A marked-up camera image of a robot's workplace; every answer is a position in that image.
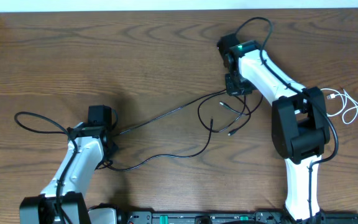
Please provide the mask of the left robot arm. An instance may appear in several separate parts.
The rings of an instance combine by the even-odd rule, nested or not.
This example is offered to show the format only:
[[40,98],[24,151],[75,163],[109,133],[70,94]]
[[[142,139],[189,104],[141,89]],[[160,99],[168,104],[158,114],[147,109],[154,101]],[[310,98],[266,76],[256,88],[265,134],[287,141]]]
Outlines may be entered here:
[[111,140],[117,114],[108,106],[88,108],[88,120],[62,129],[67,154],[50,183],[38,196],[26,197],[19,207],[21,223],[118,223],[115,208],[87,208],[85,195],[95,170],[117,150]]

